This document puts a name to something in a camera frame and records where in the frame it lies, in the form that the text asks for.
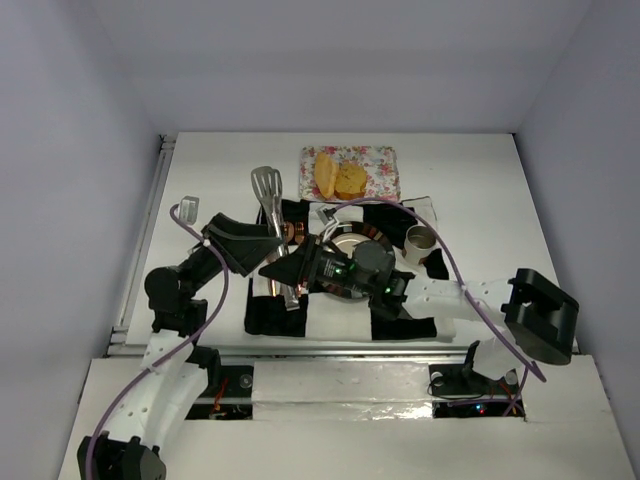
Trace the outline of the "silver metal tongs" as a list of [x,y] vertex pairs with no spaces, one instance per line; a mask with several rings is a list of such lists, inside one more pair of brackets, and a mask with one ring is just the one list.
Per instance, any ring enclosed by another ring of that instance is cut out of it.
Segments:
[[[270,166],[261,166],[251,171],[250,178],[254,195],[264,211],[270,233],[281,241],[280,245],[286,244],[288,246],[283,233],[283,188],[280,171]],[[280,295],[284,299],[286,310],[298,310],[300,304],[296,289],[281,283],[280,285]]]

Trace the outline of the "light yellow bread slice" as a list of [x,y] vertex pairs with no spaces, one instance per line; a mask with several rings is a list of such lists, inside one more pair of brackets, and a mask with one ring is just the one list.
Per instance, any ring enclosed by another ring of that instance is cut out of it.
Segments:
[[319,152],[314,165],[314,180],[320,195],[329,199],[333,196],[339,172],[338,163],[328,154]]

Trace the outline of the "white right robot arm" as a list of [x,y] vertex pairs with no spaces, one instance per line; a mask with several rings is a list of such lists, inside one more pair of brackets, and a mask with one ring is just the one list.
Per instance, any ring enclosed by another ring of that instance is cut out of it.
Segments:
[[488,379],[520,366],[540,376],[541,364],[566,366],[572,360],[579,304],[533,269],[493,282],[438,280],[397,269],[394,255],[377,241],[361,242],[345,254],[309,236],[258,272],[288,286],[321,283],[360,293],[386,321],[481,321],[492,336],[470,345],[465,365]]

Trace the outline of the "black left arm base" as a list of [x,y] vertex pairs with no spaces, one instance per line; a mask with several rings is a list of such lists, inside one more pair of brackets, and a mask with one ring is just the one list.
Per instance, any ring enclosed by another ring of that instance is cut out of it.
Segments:
[[196,399],[187,420],[251,420],[253,418],[254,366],[240,361],[221,360],[211,383]]

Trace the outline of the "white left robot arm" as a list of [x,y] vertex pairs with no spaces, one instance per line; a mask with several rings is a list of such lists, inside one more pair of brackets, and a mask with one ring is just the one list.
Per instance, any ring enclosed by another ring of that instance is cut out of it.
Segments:
[[164,479],[162,456],[195,400],[221,385],[218,350],[199,337],[223,305],[208,306],[196,293],[216,276],[227,293],[232,274],[247,276],[282,246],[265,225],[216,214],[200,232],[180,221],[197,240],[178,265],[157,267],[144,280],[152,332],[140,370],[107,407],[77,451],[83,479]]

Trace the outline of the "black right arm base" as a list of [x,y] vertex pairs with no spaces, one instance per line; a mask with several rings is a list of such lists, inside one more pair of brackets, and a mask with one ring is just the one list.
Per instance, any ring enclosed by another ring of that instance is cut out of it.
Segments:
[[491,393],[491,381],[473,370],[479,341],[473,342],[463,363],[430,364],[428,385],[432,396],[441,399],[474,399]]

